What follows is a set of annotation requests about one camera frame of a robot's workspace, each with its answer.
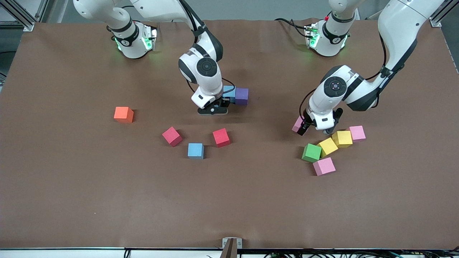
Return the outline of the light blue foam block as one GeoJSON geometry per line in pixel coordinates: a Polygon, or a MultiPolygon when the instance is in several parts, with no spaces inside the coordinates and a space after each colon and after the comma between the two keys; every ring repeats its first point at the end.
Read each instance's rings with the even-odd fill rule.
{"type": "Polygon", "coordinates": [[[232,85],[223,86],[223,98],[229,99],[231,103],[236,103],[236,87],[232,85]]]}
{"type": "Polygon", "coordinates": [[[188,158],[204,159],[204,145],[202,143],[189,143],[188,158]]]}

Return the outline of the purple foam block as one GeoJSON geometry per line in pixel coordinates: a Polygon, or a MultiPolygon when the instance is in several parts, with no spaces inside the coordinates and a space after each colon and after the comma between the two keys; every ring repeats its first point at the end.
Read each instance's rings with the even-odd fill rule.
{"type": "Polygon", "coordinates": [[[247,106],[248,105],[248,95],[249,95],[248,88],[236,88],[235,104],[247,106]]]}

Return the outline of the red foam block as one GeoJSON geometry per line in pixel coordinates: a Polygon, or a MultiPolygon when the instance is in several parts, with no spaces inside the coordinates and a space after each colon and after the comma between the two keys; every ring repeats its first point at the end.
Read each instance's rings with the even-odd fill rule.
{"type": "Polygon", "coordinates": [[[226,128],[222,128],[216,131],[213,131],[213,137],[216,142],[217,148],[227,146],[231,143],[231,140],[228,136],[226,128]]]}
{"type": "Polygon", "coordinates": [[[162,137],[167,141],[167,143],[171,147],[177,146],[180,142],[182,142],[183,138],[179,134],[179,132],[175,129],[175,127],[170,127],[166,131],[162,133],[162,137]]]}

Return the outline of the green foam block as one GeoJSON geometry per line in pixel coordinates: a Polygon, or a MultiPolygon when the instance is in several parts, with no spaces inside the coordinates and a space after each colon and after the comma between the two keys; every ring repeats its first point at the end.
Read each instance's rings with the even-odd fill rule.
{"type": "Polygon", "coordinates": [[[308,144],[304,147],[301,159],[310,163],[320,160],[322,148],[318,145],[308,144]]]}

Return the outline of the yellow foam block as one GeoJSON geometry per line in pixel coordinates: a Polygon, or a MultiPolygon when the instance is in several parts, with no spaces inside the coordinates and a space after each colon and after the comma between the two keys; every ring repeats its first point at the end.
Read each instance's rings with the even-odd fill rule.
{"type": "Polygon", "coordinates": [[[332,134],[332,140],[338,148],[347,148],[354,143],[351,131],[348,130],[336,131],[332,134]]]}
{"type": "Polygon", "coordinates": [[[326,157],[339,149],[331,137],[319,142],[317,146],[321,148],[320,158],[326,157]]]}

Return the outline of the orange foam block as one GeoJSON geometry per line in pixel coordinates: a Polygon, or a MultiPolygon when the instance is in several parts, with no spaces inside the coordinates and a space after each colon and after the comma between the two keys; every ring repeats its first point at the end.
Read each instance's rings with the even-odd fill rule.
{"type": "Polygon", "coordinates": [[[122,124],[131,124],[133,122],[134,111],[127,106],[117,106],[115,108],[113,119],[122,124]]]}

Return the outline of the green lit base box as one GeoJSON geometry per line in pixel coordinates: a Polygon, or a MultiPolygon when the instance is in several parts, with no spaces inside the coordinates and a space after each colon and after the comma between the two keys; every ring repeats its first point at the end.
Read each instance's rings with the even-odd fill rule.
{"type": "Polygon", "coordinates": [[[315,48],[320,38],[319,23],[313,23],[304,26],[307,48],[315,48]]]}

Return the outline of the brown table cover sheet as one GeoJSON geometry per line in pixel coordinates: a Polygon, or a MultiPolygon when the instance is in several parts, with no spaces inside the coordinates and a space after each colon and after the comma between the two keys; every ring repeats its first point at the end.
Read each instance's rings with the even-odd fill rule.
{"type": "Polygon", "coordinates": [[[276,21],[207,21],[223,76],[247,106],[200,116],[178,69],[193,42],[160,25],[154,52],[116,50],[103,24],[37,24],[0,93],[0,248],[221,245],[245,248],[453,249],[459,245],[459,75],[441,29],[426,24],[379,106],[343,105],[338,130],[366,140],[331,153],[316,176],[292,131],[303,97],[333,66],[382,65],[375,21],[358,21],[338,56],[307,51],[276,21]],[[113,119],[117,106],[133,122],[113,119]],[[175,127],[171,147],[162,133],[175,127]],[[217,148],[213,131],[231,143],[217,148]],[[202,143],[204,159],[188,158],[202,143]]]}

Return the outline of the metal mount bracket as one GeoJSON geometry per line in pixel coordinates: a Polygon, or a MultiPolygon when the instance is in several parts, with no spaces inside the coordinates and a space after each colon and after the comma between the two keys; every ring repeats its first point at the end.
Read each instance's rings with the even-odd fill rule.
{"type": "Polygon", "coordinates": [[[219,258],[238,258],[237,251],[242,249],[242,238],[226,237],[222,239],[222,252],[219,258]]]}

